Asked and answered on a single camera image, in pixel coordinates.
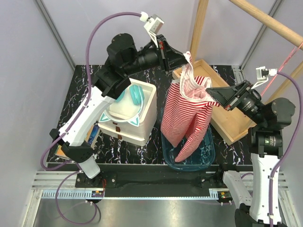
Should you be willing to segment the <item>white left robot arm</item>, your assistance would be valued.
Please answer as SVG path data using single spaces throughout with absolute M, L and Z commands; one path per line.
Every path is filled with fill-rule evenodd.
M 86 135 L 102 113 L 130 86 L 130 75 L 158 66 L 169 74 L 187 64 L 184 54 L 172 48 L 163 35 L 157 35 L 138 51 L 130 34 L 118 34 L 107 47 L 107 53 L 105 64 L 89 85 L 91 92 L 86 99 L 63 127 L 50 131 L 64 154 L 79 164 L 91 187 L 102 183 L 102 175 L 93 157 L 93 148 L 85 141 Z

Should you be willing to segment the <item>red white striped tank top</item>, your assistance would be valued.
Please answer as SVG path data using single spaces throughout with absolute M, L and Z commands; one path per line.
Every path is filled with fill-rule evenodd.
M 179 79 L 171 81 L 163 117 L 161 133 L 168 142 L 177 147 L 183 138 L 187 141 L 175 162 L 188 158 L 205 137 L 216 102 L 207 92 L 212 87 L 210 77 L 194 76 L 192 56 L 184 53 L 187 64 L 182 66 Z

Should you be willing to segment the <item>pink wire hanger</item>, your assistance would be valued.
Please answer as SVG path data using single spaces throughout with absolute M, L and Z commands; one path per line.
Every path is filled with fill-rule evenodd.
M 281 66 L 279 67 L 279 69 L 277 70 L 277 72 L 280 72 L 285 67 L 285 65 L 290 61 L 290 59 L 298 52 L 298 50 L 301 49 L 302 45 L 303 45 L 303 43 L 301 43 L 298 47 L 294 47 L 292 49 L 292 51 L 289 53 L 289 55 L 287 56 L 287 58 L 283 61 L 283 63 L 281 64 Z M 277 76 L 277 73 L 274 74 L 274 77 L 271 79 L 271 81 L 267 84 L 267 86 L 261 92 L 261 96 L 263 96 L 265 94 L 265 92 L 267 91 L 267 89 L 273 83 L 273 81 L 276 78 L 276 76 Z

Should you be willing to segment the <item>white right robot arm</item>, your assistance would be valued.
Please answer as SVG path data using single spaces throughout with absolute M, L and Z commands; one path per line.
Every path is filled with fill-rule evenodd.
M 278 206 L 279 165 L 283 151 L 282 129 L 289 126 L 295 105 L 286 98 L 263 104 L 260 94 L 248 81 L 230 86 L 208 88 L 207 93 L 225 110 L 238 108 L 256 125 L 248 129 L 249 152 L 253 165 L 253 193 L 249 193 L 241 174 L 235 169 L 215 175 L 219 187 L 227 187 L 234 204 L 238 227 L 282 227 Z

